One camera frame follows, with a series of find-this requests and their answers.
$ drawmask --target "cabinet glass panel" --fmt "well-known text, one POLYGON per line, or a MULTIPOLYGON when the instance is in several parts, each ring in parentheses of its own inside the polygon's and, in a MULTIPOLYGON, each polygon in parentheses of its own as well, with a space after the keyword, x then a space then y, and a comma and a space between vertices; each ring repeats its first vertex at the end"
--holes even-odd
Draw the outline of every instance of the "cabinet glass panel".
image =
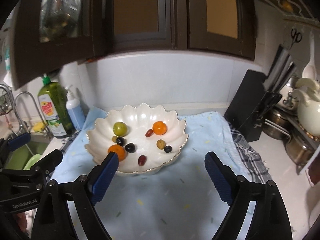
POLYGON ((236 0, 206 0, 207 31, 238 38, 238 14, 236 0))
POLYGON ((42 0, 40 42, 81 35, 81 0, 42 0))
POLYGON ((158 0, 114 0, 114 34, 158 32, 158 0))

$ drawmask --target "blue gripper pad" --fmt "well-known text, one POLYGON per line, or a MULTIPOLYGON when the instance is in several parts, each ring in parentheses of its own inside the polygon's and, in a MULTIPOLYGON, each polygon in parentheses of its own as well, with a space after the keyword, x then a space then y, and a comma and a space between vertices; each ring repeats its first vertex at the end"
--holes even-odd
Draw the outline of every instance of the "blue gripper pad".
POLYGON ((222 164, 214 152, 208 152, 206 154, 204 166, 221 200, 231 206, 236 196, 236 175, 229 166, 222 164))
POLYGON ((21 146, 24 146, 28 142, 31 141, 31 135, 30 133, 26 132, 23 133, 16 138, 10 139, 8 141, 8 147, 11 152, 15 151, 16 149, 20 148, 21 146))
POLYGON ((119 167, 118 155, 110 152, 100 165, 89 173, 88 190, 92 193, 90 202, 93 206, 100 202, 119 167))

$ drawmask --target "screw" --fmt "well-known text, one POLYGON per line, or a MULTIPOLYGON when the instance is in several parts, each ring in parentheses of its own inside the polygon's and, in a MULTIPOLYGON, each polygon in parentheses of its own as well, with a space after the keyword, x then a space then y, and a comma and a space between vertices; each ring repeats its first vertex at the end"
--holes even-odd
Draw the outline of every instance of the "screw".
POLYGON ((245 177, 242 176, 242 175, 238 175, 236 178, 237 178, 237 181, 239 181, 239 182, 244 182, 245 181, 245 177))
POLYGON ((79 181, 85 181, 87 178, 88 178, 87 175, 81 175, 81 176, 79 177, 79 181))
POLYGON ((49 180, 48 185, 49 185, 49 186, 52 186, 52 185, 54 185, 55 183, 56 183, 56 180, 55 180, 55 179, 51 179, 51 180, 49 180))
POLYGON ((268 180, 268 184, 269 184, 271 187, 276 186, 276 183, 275 183, 273 180, 268 180))
POLYGON ((41 190, 42 189, 42 185, 41 184, 37 184, 36 185, 36 190, 41 190))

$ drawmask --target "white spoon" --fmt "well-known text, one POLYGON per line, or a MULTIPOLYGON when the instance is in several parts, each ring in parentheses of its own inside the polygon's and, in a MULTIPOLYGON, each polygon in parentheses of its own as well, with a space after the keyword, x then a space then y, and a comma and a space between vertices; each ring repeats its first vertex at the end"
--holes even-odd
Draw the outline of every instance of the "white spoon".
POLYGON ((302 77, 311 78, 316 80, 317 71, 316 71, 316 63, 315 63, 315 37, 313 35, 312 30, 310 31, 310 61, 304 67, 302 72, 302 77))

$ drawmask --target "white scalloped bowl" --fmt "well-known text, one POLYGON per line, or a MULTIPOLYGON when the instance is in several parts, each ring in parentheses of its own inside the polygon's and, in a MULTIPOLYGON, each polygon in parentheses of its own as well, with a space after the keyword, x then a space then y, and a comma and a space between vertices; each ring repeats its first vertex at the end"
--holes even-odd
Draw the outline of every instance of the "white scalloped bowl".
POLYGON ((136 146, 136 152, 128 153, 127 157, 119 162, 118 175, 156 173, 163 166, 177 160, 188 140, 188 134, 185 133, 186 121, 179 121, 176 111, 167 112, 163 106, 151 108, 147 104, 141 104, 137 108, 127 105, 121 111, 111 110, 106 118, 98 118, 95 121, 95 128, 87 131, 89 143, 85 148, 98 164, 101 164, 108 155, 108 148, 115 144, 112 137, 113 125, 116 122, 124 122, 128 126, 128 133, 124 139, 126 144, 133 143, 136 146), (163 121, 167 125, 167 132, 164 135, 153 134, 147 138, 146 132, 156 121, 163 121), (172 147, 170 153, 157 148, 156 142, 159 139, 172 147), (140 155, 147 157, 144 166, 138 165, 140 155))

